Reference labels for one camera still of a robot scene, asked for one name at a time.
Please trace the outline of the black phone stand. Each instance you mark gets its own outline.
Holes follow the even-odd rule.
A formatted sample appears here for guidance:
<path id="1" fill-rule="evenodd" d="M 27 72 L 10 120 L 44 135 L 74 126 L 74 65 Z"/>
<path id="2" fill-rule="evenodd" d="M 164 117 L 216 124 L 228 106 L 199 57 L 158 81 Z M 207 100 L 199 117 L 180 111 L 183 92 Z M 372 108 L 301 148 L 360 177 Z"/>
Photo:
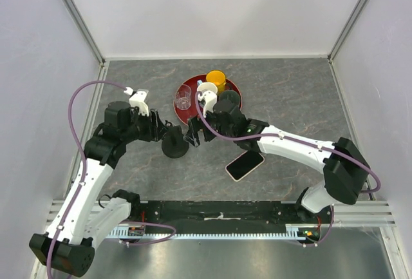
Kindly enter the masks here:
<path id="1" fill-rule="evenodd" d="M 162 139 L 162 151 L 166 157 L 178 159 L 189 150 L 189 143 L 184 141 L 181 126 L 173 126 Z"/>

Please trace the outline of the phone with pink case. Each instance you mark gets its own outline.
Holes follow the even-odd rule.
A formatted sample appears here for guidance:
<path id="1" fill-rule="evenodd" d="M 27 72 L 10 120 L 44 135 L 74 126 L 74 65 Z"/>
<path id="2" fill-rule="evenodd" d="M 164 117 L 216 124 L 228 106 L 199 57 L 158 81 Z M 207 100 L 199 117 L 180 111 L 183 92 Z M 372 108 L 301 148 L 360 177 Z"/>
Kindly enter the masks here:
<path id="1" fill-rule="evenodd" d="M 264 161 L 265 158 L 262 154 L 254 151 L 246 151 L 227 164 L 225 171 L 233 181 L 239 182 L 262 165 Z"/>

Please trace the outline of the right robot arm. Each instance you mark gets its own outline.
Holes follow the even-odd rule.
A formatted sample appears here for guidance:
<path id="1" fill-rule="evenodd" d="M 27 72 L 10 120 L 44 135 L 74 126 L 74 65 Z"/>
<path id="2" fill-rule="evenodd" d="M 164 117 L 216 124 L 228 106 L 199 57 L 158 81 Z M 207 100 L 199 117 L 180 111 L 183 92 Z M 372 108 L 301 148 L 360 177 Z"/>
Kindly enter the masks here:
<path id="1" fill-rule="evenodd" d="M 267 122 L 246 118 L 237 104 L 211 91 L 197 91 L 194 106 L 196 115 L 190 119 L 185 136 L 193 146 L 199 146 L 198 132 L 202 131 L 206 141 L 218 137 L 246 151 L 296 161 L 323 175 L 320 183 L 305 189 L 299 197 L 294 211 L 298 221 L 310 223 L 318 212 L 336 202 L 354 205 L 365 192 L 370 165 L 350 139 L 322 141 L 285 132 Z"/>

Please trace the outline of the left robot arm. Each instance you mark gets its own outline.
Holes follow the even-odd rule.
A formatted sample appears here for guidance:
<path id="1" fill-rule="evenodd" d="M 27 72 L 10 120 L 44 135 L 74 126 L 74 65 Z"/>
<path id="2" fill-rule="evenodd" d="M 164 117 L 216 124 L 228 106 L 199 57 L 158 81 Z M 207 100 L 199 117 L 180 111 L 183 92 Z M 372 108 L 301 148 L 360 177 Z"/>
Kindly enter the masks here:
<path id="1" fill-rule="evenodd" d="M 139 194 L 123 189 L 113 194 L 94 219 L 89 215 L 127 145 L 137 140 L 158 142 L 171 126 L 154 109 L 141 110 L 127 102 L 109 104 L 104 121 L 80 148 L 78 174 L 57 216 L 44 233 L 33 234 L 29 241 L 49 278 L 54 270 L 84 276 L 103 239 L 123 221 L 134 223 L 141 218 Z"/>

